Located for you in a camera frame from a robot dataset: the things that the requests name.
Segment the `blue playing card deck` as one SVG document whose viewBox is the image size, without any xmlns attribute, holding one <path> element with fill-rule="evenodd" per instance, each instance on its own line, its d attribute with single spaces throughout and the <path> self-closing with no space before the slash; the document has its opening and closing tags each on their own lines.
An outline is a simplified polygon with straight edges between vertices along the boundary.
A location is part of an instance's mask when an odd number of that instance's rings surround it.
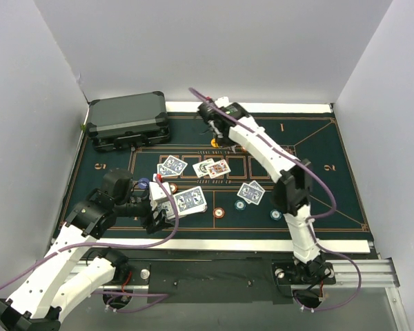
<svg viewBox="0 0 414 331">
<path fill-rule="evenodd" d="M 167 221 L 171 223 L 175 221 L 175 211 L 173 210 L 173 207 L 170 201 L 163 202 L 160 205 L 160 208 L 161 210 L 164 211 Z"/>
</svg>

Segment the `orange red poker chip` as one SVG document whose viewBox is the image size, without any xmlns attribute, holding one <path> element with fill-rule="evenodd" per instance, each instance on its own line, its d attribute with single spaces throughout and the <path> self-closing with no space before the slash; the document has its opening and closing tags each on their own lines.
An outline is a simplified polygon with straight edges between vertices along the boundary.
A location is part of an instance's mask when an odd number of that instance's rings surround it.
<svg viewBox="0 0 414 331">
<path fill-rule="evenodd" d="M 175 185 L 175 184 L 170 184 L 170 189 L 171 189 L 171 192 L 172 193 L 176 193 L 176 191 L 177 191 L 177 186 Z"/>
</svg>

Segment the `blue back playing card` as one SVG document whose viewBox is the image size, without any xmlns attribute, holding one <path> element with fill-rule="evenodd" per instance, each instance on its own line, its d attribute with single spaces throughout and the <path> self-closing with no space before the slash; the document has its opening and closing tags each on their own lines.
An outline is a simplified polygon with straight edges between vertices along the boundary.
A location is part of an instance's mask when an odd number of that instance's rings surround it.
<svg viewBox="0 0 414 331">
<path fill-rule="evenodd" d="M 165 167 L 162 163 L 157 164 L 157 174 L 160 174 L 162 177 L 176 177 L 178 174 Z"/>
<path fill-rule="evenodd" d="M 259 203 L 262 200 L 262 197 L 265 193 L 265 189 L 263 189 L 262 186 L 257 181 L 252 181 L 252 182 L 249 183 L 249 185 L 253 189 L 250 191 L 249 198 L 247 199 L 247 201 L 249 203 L 259 205 Z"/>
<path fill-rule="evenodd" d="M 177 193 L 174 196 L 179 216 L 186 216 L 196 212 L 203 212 L 207 202 L 200 186 Z"/>
<path fill-rule="evenodd" d="M 241 188 L 239 189 L 237 196 L 243 198 L 247 202 L 251 203 L 251 193 L 252 193 L 252 187 L 247 184 L 243 183 L 241 185 Z"/>
<path fill-rule="evenodd" d="M 182 161 L 181 159 L 178 159 L 177 157 L 174 157 L 172 155 L 169 155 L 167 159 L 163 162 L 163 166 L 165 168 L 172 170 L 177 175 L 181 175 L 183 171 L 186 169 L 187 165 L 188 164 L 185 161 Z"/>
</svg>

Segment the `orange red chip stack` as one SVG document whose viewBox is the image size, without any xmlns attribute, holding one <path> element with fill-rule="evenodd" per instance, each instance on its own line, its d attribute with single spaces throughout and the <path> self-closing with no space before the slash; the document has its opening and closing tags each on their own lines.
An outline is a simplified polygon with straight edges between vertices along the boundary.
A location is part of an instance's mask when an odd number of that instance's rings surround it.
<svg viewBox="0 0 414 331">
<path fill-rule="evenodd" d="M 223 208 L 215 208 L 213 210 L 213 216 L 216 219 L 221 219 L 225 216 L 225 210 Z"/>
</svg>

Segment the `green blue chip stack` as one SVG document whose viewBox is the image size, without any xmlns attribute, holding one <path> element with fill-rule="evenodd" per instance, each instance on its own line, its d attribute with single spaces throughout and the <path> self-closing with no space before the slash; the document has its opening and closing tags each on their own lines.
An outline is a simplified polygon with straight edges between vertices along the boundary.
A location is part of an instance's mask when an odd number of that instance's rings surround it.
<svg viewBox="0 0 414 331">
<path fill-rule="evenodd" d="M 242 200 L 238 200 L 235 202 L 235 209 L 242 211 L 246 209 L 246 203 Z"/>
</svg>

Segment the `green blue poker chip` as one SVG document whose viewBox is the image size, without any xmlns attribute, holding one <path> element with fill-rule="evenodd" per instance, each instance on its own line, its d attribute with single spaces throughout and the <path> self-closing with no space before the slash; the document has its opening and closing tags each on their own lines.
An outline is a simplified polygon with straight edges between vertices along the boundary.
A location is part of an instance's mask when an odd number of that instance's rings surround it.
<svg viewBox="0 0 414 331">
<path fill-rule="evenodd" d="M 282 218 L 282 213 L 279 210 L 271 210 L 270 217 L 274 221 L 279 221 Z"/>
</svg>

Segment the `ace of spades card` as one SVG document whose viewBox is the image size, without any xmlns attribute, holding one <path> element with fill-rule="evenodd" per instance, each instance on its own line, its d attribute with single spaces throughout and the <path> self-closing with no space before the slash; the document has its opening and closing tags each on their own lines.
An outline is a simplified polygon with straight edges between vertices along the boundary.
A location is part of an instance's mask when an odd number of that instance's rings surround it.
<svg viewBox="0 0 414 331">
<path fill-rule="evenodd" d="M 206 159 L 206 160 L 200 161 L 199 163 L 194 164 L 193 169 L 197 177 L 202 178 L 208 175 L 207 167 L 213 164 L 214 162 L 215 161 L 213 159 Z"/>
</svg>

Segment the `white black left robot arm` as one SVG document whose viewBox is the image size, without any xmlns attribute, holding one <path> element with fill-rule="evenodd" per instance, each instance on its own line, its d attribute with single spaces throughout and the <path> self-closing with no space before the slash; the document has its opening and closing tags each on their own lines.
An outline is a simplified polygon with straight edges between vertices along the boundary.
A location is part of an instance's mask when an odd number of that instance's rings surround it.
<svg viewBox="0 0 414 331">
<path fill-rule="evenodd" d="M 164 222 L 158 203 L 172 190 L 156 174 L 148 189 L 131 201 L 134 183 L 125 169 L 109 170 L 100 187 L 77 203 L 45 257 L 23 272 L 27 278 L 8 298 L 0 299 L 4 330 L 58 330 L 66 317 L 100 286 L 128 276 L 124 245 L 100 242 L 118 217 Z"/>
</svg>

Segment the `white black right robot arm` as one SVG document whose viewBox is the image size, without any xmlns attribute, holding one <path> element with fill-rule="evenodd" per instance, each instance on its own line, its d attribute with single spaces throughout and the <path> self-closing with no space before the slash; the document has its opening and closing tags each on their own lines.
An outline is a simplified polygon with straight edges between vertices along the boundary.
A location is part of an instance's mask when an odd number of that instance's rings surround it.
<svg viewBox="0 0 414 331">
<path fill-rule="evenodd" d="M 311 163 L 285 152 L 265 128 L 238 103 L 217 107 L 207 99 L 197 113 L 221 147 L 242 146 L 265 169 L 274 183 L 273 204 L 285 218 L 293 243 L 291 280 L 320 283 L 334 276 L 313 229 L 309 200 Z"/>
</svg>

